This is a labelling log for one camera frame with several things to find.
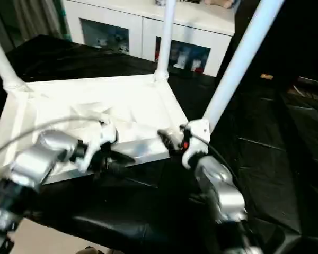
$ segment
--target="black tablecloth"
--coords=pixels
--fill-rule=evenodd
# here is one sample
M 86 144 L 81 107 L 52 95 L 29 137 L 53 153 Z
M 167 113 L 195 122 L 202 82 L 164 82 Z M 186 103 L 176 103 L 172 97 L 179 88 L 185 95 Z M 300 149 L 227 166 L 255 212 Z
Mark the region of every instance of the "black tablecloth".
M 150 74 L 155 64 L 37 37 L 8 54 L 25 81 Z M 202 117 L 217 79 L 172 69 L 189 120 Z M 318 102 L 245 77 L 211 142 L 236 171 L 265 253 L 318 253 Z M 5 102 L 0 81 L 0 114 Z M 191 172 L 177 158 L 130 169 L 128 179 L 83 177 L 43 188 L 29 217 L 125 253 L 207 253 Z

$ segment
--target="white cabinet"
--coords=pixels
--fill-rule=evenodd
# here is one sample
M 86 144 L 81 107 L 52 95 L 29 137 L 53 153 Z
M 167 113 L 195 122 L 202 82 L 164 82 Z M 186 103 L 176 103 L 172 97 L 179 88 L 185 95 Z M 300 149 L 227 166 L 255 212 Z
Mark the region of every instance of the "white cabinet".
M 142 17 L 73 1 L 64 1 L 64 8 L 73 42 L 125 47 L 131 56 L 142 57 Z
M 158 43 L 160 42 L 159 38 L 162 33 L 162 28 L 163 21 L 144 19 L 144 59 L 154 61 L 155 56 L 158 56 Z M 203 70 L 204 74 L 217 76 L 231 38 L 232 37 L 228 35 L 210 33 L 200 29 L 174 24 L 170 64 L 175 64 L 179 66 L 179 68 L 195 69 L 193 62 L 197 63 L 197 61 L 200 61 L 200 67 L 198 66 L 198 68 Z M 184 61 L 184 58 L 186 58 L 185 63 L 178 63 L 179 58 L 183 58 L 181 61 Z
M 155 61 L 165 9 L 154 0 L 63 0 L 72 40 Z M 217 76 L 234 34 L 234 11 L 178 2 L 170 65 Z

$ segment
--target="white pole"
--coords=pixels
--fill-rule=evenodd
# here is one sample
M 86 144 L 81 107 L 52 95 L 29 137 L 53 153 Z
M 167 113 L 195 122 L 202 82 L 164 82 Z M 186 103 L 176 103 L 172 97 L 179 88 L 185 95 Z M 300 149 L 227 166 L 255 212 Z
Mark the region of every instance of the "white pole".
M 164 29 L 161 37 L 160 52 L 158 67 L 155 71 L 155 79 L 168 78 L 169 72 L 167 68 L 169 66 L 170 50 L 171 50 L 171 38 L 172 28 L 174 22 L 174 10 L 176 0 L 166 0 L 166 10 L 164 18 Z
M 284 0 L 261 0 L 245 34 L 229 63 L 203 116 L 211 132 L 231 100 L 235 90 L 274 22 Z
M 4 89 L 6 91 L 14 90 L 18 88 L 21 89 L 24 86 L 24 82 L 16 75 L 1 45 L 0 45 L 0 76 L 3 81 Z

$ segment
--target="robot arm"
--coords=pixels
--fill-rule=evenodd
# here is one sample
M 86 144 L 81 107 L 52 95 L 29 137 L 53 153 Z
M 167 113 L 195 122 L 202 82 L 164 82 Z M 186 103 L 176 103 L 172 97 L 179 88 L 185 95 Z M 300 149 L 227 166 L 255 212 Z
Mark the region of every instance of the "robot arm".
M 244 197 L 234 185 L 230 170 L 214 157 L 207 156 L 208 121 L 191 121 L 183 127 L 183 132 L 182 164 L 194 170 L 209 206 L 221 253 L 261 254 L 248 226 Z
M 57 130 L 41 133 L 36 143 L 20 152 L 11 163 L 11 170 L 0 179 L 0 254 L 10 253 L 13 243 L 7 238 L 23 218 L 31 200 L 58 162 L 71 161 L 87 171 L 95 152 L 118 138 L 113 124 L 103 124 L 99 137 L 88 144 Z

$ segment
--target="black cable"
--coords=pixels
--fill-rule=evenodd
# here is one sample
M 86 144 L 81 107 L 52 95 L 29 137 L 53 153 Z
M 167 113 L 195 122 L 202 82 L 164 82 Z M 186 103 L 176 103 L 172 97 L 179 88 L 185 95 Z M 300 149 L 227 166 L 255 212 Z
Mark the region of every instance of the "black cable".
M 229 163 L 225 160 L 225 158 L 217 151 L 217 149 L 215 149 L 209 142 L 207 142 L 206 140 L 202 139 L 199 136 L 196 136 L 194 134 L 191 133 L 191 136 L 200 140 L 201 142 L 203 142 L 204 144 L 206 144 L 211 151 L 222 161 L 221 163 L 231 172 L 232 177 L 234 178 L 235 182 L 237 183 L 237 187 L 238 189 L 240 188 L 240 182 L 238 177 L 236 176 L 236 174 L 234 173 L 233 169 L 230 167 Z
M 50 121 L 48 123 L 42 124 L 36 128 L 33 129 L 29 129 L 27 131 L 24 131 L 23 133 L 21 133 L 19 136 L 15 137 L 14 139 L 9 140 L 8 142 L 4 143 L 1 147 L 0 147 L 0 153 L 5 150 L 8 146 L 10 146 L 11 144 L 17 142 L 18 140 L 24 138 L 25 136 L 33 133 L 34 131 L 38 131 L 38 130 L 42 130 L 45 129 L 47 127 L 50 127 L 51 125 L 57 124 L 57 123 L 63 123 L 63 122 L 71 122 L 71 121 L 80 121 L 80 120 L 84 120 L 84 121 L 88 121 L 88 122 L 99 122 L 101 123 L 101 121 L 99 119 L 96 118 L 90 118 L 90 117 L 68 117 L 68 118 L 62 118 L 62 119 L 57 119 L 54 121 Z

